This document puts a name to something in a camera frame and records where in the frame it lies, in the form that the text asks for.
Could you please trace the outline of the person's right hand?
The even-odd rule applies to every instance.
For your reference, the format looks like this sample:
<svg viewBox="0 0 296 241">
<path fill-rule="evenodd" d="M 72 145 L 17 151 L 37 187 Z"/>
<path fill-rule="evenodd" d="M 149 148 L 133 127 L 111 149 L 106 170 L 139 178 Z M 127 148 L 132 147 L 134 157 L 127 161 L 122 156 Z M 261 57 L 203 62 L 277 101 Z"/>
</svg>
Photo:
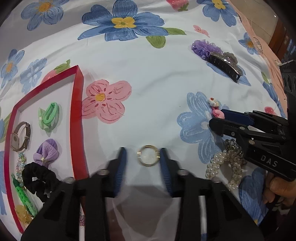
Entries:
<svg viewBox="0 0 296 241">
<path fill-rule="evenodd" d="M 263 203 L 273 202 L 276 195 L 282 198 L 284 206 L 291 207 L 295 202 L 296 196 L 295 180 L 289 182 L 274 176 L 272 173 L 268 173 L 265 179 L 265 190 L 262 194 Z"/>
</svg>

